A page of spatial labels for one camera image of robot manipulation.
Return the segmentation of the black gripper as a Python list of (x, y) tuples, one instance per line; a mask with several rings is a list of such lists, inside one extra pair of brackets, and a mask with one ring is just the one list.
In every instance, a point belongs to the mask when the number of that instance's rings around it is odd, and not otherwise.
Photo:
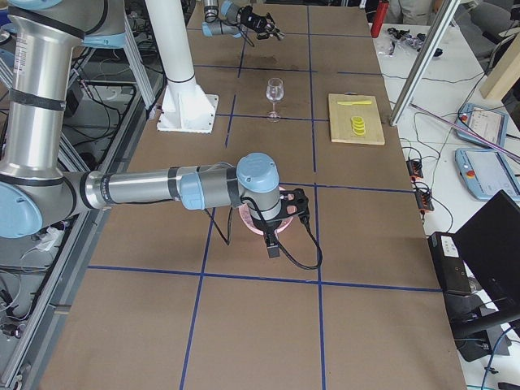
[(308, 219), (310, 217), (309, 199), (302, 188), (279, 191), (280, 210), (278, 219), (298, 217)]
[(244, 6), (240, 9), (240, 23), (256, 32), (257, 39), (276, 37), (276, 25), (270, 13), (261, 16), (254, 13), (251, 6)]

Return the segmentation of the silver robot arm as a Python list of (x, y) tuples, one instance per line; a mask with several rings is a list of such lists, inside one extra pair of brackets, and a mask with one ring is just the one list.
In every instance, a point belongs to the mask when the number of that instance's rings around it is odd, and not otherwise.
[(306, 219), (308, 200), (282, 191), (275, 162), (252, 153), (236, 165), (105, 174), (61, 172), (58, 151), (72, 51), (120, 48), (127, 40), (121, 1), (12, 1), (14, 75), (1, 161), (1, 234), (18, 238), (90, 209), (180, 201), (189, 210), (247, 205), (266, 239), (292, 216)]
[(256, 33), (258, 40), (275, 37), (280, 41), (284, 38), (271, 14), (258, 15), (251, 5), (239, 6), (233, 1), (224, 1), (220, 6), (217, 0), (204, 1), (203, 11), (201, 30), (206, 37), (229, 35), (245, 38), (245, 30), (249, 29)]

